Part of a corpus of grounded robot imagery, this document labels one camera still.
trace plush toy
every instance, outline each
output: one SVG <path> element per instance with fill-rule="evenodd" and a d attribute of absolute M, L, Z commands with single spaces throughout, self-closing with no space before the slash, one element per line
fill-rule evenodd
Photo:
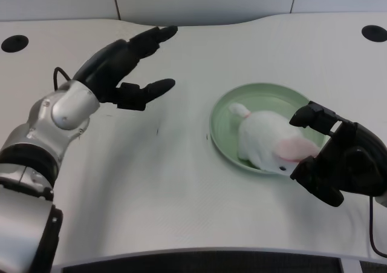
<path fill-rule="evenodd" d="M 290 176 L 302 159 L 319 154 L 319 147 L 299 128 L 273 111 L 252 113 L 238 103 L 229 110 L 244 118 L 238 131 L 238 157 L 261 170 Z"/>

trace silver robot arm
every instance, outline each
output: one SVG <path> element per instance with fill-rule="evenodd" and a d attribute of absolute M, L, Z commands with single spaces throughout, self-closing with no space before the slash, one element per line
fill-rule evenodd
<path fill-rule="evenodd" d="M 175 85 L 164 79 L 142 89 L 128 83 L 116 87 L 176 32 L 176 27 L 156 27 L 106 46 L 72 80 L 37 101 L 27 123 L 9 135 L 0 150 L 1 273 L 51 270 L 63 219 L 53 205 L 53 188 L 68 145 L 86 131 L 100 103 L 142 111 Z"/>
<path fill-rule="evenodd" d="M 0 271 L 28 272 L 37 253 L 39 262 L 55 249 L 62 213 L 52 202 L 54 182 L 68 145 L 86 131 L 99 106 L 86 86 L 69 81 L 37 101 L 27 123 L 1 148 Z M 31 153 L 37 159 L 29 159 Z"/>

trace green plate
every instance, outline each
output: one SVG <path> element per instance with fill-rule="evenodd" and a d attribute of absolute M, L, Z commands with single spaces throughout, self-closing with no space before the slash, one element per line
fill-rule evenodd
<path fill-rule="evenodd" d="M 210 132 L 219 151 L 244 169 L 271 174 L 256 168 L 249 161 L 238 158 L 238 127 L 242 119 L 229 112 L 229 105 L 233 102 L 245 105 L 250 111 L 275 111 L 290 120 L 309 100 L 297 91 L 280 85 L 247 84 L 229 91 L 215 104 L 211 113 Z M 325 137 L 323 134 L 309 127 L 301 128 L 301 131 L 307 139 L 322 147 Z"/>

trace black grommet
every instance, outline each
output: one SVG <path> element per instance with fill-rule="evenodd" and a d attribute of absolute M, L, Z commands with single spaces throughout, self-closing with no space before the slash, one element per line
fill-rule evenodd
<path fill-rule="evenodd" d="M 384 28 L 375 25 L 369 25 L 362 28 L 362 34 L 368 40 L 373 42 L 387 41 L 387 31 Z"/>
<path fill-rule="evenodd" d="M 28 38 L 23 35 L 14 35 L 3 41 L 1 49 L 7 53 L 23 50 L 28 45 Z"/>

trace bunny tail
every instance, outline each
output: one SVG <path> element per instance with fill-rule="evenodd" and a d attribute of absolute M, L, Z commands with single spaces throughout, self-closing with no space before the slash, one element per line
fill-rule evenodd
<path fill-rule="evenodd" d="M 236 114 L 239 117 L 249 117 L 252 114 L 244 105 L 238 104 L 236 102 L 230 104 L 229 111 L 233 114 Z"/>

